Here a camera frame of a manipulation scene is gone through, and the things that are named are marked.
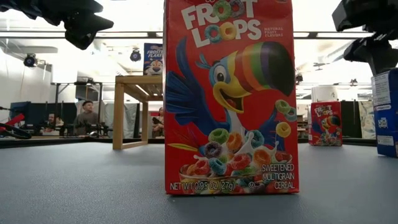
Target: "white ceiling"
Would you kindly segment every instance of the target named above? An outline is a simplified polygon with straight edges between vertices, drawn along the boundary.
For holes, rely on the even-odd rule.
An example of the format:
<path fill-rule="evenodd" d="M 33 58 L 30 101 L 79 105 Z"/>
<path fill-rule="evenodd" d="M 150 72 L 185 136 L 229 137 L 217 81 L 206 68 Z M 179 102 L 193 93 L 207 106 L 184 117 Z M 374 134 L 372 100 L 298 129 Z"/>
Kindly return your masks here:
<path fill-rule="evenodd" d="M 99 15 L 111 19 L 115 25 L 107 31 L 161 31 L 163 27 L 163 0 L 125 0 L 110 1 L 97 0 L 104 6 L 104 11 Z M 292 0 L 294 9 L 295 31 L 335 31 L 331 13 L 340 0 Z M 20 12 L 7 11 L 0 13 L 0 30 L 63 30 L 63 27 L 54 27 L 47 24 L 43 19 L 36 21 L 26 18 Z M 63 39 L 12 39 L 9 46 L 39 46 L 55 47 L 62 58 L 84 58 L 80 60 L 79 70 L 82 74 L 95 77 L 102 82 L 113 82 L 117 65 L 127 71 L 142 71 L 142 61 L 132 62 L 129 59 L 133 47 L 143 48 L 144 42 L 161 42 L 161 39 L 106 39 L 96 40 L 96 45 L 105 44 L 107 55 L 93 57 L 92 49 L 86 51 L 77 50 Z M 296 67 L 303 73 L 304 82 L 308 83 L 347 83 L 352 78 L 361 80 L 359 82 L 369 83 L 371 72 L 366 64 L 349 63 L 340 61 L 322 67 L 323 70 L 316 71 L 313 67 L 315 62 L 324 62 L 325 56 L 333 53 L 336 49 L 349 43 L 349 40 L 295 40 L 295 63 Z M 57 60 L 54 54 L 38 54 L 38 57 L 51 63 Z"/>

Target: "person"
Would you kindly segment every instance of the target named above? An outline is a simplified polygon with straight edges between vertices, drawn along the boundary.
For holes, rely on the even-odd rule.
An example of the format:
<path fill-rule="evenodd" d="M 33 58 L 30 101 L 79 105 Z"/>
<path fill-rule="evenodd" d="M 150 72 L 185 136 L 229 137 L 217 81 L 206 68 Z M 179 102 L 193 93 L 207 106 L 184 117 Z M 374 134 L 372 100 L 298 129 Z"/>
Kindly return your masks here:
<path fill-rule="evenodd" d="M 59 116 L 57 116 L 57 118 L 55 119 L 55 113 L 49 113 L 48 121 L 45 123 L 46 127 L 44 128 L 44 132 L 54 131 L 52 128 L 54 126 L 54 120 L 56 121 L 55 127 L 63 126 L 63 121 Z"/>
<path fill-rule="evenodd" d="M 159 108 L 159 116 L 152 120 L 152 137 L 164 136 L 164 116 L 163 107 Z"/>
<path fill-rule="evenodd" d="M 86 100 L 83 103 L 84 112 L 79 114 L 73 122 L 74 132 L 77 136 L 87 135 L 87 126 L 98 124 L 98 114 L 94 112 L 94 103 Z"/>

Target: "small froot loops box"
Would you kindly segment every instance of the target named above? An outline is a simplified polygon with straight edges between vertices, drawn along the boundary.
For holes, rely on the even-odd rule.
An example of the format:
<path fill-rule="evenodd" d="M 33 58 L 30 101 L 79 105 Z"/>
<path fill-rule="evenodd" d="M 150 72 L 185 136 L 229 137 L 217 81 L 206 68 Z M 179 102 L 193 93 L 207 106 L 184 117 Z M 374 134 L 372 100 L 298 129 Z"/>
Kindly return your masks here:
<path fill-rule="evenodd" d="M 299 192 L 291 1 L 166 1 L 164 48 L 166 192 Z"/>
<path fill-rule="evenodd" d="M 341 146 L 340 102 L 319 102 L 311 104 L 311 119 L 308 141 L 313 146 Z"/>

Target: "table surface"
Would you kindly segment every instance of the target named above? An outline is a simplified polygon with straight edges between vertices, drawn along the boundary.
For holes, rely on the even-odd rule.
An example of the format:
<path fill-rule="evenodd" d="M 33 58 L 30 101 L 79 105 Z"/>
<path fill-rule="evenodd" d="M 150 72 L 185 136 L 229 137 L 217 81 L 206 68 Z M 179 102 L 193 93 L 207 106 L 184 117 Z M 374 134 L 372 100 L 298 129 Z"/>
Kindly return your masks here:
<path fill-rule="evenodd" d="M 0 149 L 0 223 L 397 223 L 398 160 L 299 144 L 295 195 L 172 197 L 161 144 Z"/>

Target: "ceiling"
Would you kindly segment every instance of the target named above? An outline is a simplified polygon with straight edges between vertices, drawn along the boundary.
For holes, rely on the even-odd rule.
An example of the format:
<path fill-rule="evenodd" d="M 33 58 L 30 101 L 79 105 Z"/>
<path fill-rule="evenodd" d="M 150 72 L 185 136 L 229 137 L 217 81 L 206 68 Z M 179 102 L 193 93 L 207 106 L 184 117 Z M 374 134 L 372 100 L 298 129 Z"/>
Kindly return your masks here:
<path fill-rule="evenodd" d="M 97 0 L 104 6 L 99 13 L 114 21 L 115 25 L 107 31 L 162 31 L 163 0 Z M 325 31 L 334 32 L 335 27 L 331 13 L 340 0 L 292 0 L 294 8 L 294 31 Z M 7 11 L 0 13 L 0 31 L 62 31 L 63 27 L 54 27 L 43 19 L 36 21 L 26 18 L 21 12 Z M 77 63 L 80 75 L 94 77 L 98 82 L 113 82 L 118 72 L 142 74 L 142 61 L 132 62 L 129 59 L 133 47 L 143 49 L 144 42 L 161 43 L 162 39 L 101 39 L 86 51 L 74 48 L 64 39 L 10 39 L 7 45 L 15 54 L 23 56 L 26 47 L 50 47 L 57 49 L 54 53 L 37 53 L 41 60 L 52 63 L 64 60 Z M 0 39 L 5 45 L 6 39 Z M 348 83 L 356 78 L 360 83 L 370 83 L 371 72 L 364 63 L 338 61 L 324 66 L 314 67 L 314 63 L 328 63 L 341 55 L 342 47 L 351 40 L 295 40 L 295 64 L 303 74 L 305 83 Z"/>

